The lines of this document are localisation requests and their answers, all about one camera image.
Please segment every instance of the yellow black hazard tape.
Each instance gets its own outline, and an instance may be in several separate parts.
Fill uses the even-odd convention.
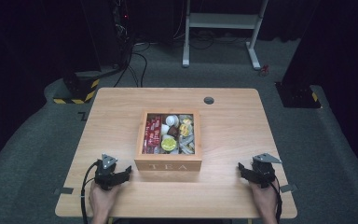
[[[95,94],[100,79],[93,80],[90,84],[86,85],[87,88],[83,88],[80,97],[61,96],[53,97],[54,103],[56,104],[86,104],[89,103]]]

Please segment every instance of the gray carpet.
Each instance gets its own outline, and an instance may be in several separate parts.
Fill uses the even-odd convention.
[[[281,81],[298,41],[257,41],[255,50],[269,75],[260,77],[243,41],[215,42],[207,49],[190,49],[190,67],[182,68],[182,48],[139,45],[147,59],[144,87],[254,88],[260,93],[268,122],[283,160],[298,216],[282,223],[358,223],[358,160],[332,114],[324,91],[312,86],[323,108],[284,108],[274,83]],[[206,42],[193,40],[202,48]],[[138,77],[145,62],[133,55]],[[113,87],[118,75],[104,77],[98,88]],[[85,126],[79,112],[85,105],[56,105],[52,97],[62,81],[46,87],[46,105],[26,120],[0,153],[0,223],[81,223],[80,217],[57,217],[55,205]],[[136,87],[127,71],[117,87]],[[246,223],[236,219],[233,223]]]

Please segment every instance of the white cup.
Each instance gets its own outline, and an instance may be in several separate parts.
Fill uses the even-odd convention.
[[[170,129],[170,126],[168,126],[166,124],[161,124],[161,135],[167,134],[169,129]]]
[[[175,126],[177,128],[179,126],[179,118],[176,115],[169,115],[165,119],[165,123],[168,126]]]

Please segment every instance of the person's hand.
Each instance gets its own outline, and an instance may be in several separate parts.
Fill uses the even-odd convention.
[[[265,189],[261,189],[260,185],[257,185],[249,181],[252,188],[255,206],[258,213],[263,219],[263,224],[277,224],[275,217],[277,209],[277,194],[272,186],[268,186]],[[275,188],[278,188],[277,181],[272,182]]]
[[[110,190],[104,190],[92,181],[89,191],[89,204],[94,213],[92,224],[106,223],[119,189],[120,185],[116,185]]]

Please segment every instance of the wooden table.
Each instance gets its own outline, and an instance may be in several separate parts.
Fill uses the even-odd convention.
[[[205,97],[213,97],[214,103],[205,104]],[[139,172],[133,159],[143,110],[180,106],[200,112],[200,171]],[[238,162],[251,168],[252,156],[264,152],[279,158],[256,90],[101,88],[64,183],[73,192],[61,194],[56,214],[81,217],[79,195],[84,175],[106,153],[118,159],[117,172],[132,166],[131,179],[122,185],[112,217],[259,217],[249,184],[240,178]],[[281,185],[286,185],[282,166],[273,166]],[[90,184],[86,205],[88,216],[92,216],[89,192]],[[282,218],[295,217],[291,192],[283,193],[282,200]]]

